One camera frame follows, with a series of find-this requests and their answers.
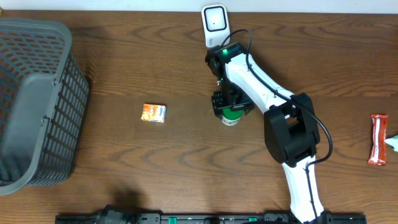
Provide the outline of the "green lid jar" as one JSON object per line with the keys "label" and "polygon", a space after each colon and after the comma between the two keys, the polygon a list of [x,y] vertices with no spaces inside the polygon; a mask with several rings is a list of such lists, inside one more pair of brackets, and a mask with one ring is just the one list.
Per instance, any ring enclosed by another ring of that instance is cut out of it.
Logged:
{"label": "green lid jar", "polygon": [[243,115],[243,110],[233,111],[231,108],[221,110],[221,122],[227,126],[236,125]]}

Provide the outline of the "orange small box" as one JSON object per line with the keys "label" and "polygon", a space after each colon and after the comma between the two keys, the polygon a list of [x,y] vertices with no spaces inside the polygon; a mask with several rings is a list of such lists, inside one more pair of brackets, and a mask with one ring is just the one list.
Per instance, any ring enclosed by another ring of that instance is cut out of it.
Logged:
{"label": "orange small box", "polygon": [[145,103],[142,110],[141,120],[155,123],[164,123],[166,117],[165,105],[153,105]]}

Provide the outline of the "orange Top chocolate bar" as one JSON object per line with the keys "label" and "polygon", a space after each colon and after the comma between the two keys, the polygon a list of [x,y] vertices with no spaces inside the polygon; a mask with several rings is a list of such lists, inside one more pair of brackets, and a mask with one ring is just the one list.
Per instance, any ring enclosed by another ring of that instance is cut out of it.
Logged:
{"label": "orange Top chocolate bar", "polygon": [[372,140],[373,146],[368,159],[369,165],[386,165],[386,130],[388,125],[387,114],[372,114]]}

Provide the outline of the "teal wet wipes pack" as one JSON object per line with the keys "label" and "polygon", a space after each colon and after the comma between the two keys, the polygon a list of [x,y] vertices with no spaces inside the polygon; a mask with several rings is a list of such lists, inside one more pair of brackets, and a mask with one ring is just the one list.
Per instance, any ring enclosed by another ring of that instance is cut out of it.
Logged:
{"label": "teal wet wipes pack", "polygon": [[398,136],[387,138],[384,142],[391,146],[395,152],[398,152]]}

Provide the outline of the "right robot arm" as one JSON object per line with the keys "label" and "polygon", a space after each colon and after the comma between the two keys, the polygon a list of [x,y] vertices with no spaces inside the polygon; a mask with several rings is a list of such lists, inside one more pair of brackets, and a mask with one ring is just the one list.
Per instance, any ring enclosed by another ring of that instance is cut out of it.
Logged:
{"label": "right robot arm", "polygon": [[238,42],[208,49],[205,63],[221,87],[211,98],[215,116],[233,126],[255,107],[261,110],[266,148],[284,169],[291,212],[300,223],[317,221],[324,211],[314,171],[320,134],[309,96],[274,82]]}

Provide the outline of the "white barcode scanner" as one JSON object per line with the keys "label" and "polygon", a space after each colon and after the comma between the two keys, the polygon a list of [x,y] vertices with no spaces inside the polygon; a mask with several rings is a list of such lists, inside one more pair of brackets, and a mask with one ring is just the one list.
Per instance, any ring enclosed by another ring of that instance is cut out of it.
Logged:
{"label": "white barcode scanner", "polygon": [[201,17],[206,47],[212,48],[216,45],[221,45],[231,33],[228,13],[224,5],[205,6],[201,10]]}

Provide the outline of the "grey plastic basket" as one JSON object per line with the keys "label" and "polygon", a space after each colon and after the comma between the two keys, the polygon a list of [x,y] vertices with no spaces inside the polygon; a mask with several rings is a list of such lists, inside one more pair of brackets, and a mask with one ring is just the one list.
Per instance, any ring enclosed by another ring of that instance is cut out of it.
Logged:
{"label": "grey plastic basket", "polygon": [[90,95],[62,23],[1,19],[1,194],[72,173]]}

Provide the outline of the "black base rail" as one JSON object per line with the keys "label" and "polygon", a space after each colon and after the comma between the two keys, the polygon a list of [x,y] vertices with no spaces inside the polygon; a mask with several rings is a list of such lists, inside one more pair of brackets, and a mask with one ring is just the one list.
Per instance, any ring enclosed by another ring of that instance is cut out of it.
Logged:
{"label": "black base rail", "polygon": [[107,205],[91,215],[57,215],[55,224],[252,224],[298,223],[290,212],[264,214],[136,213]]}

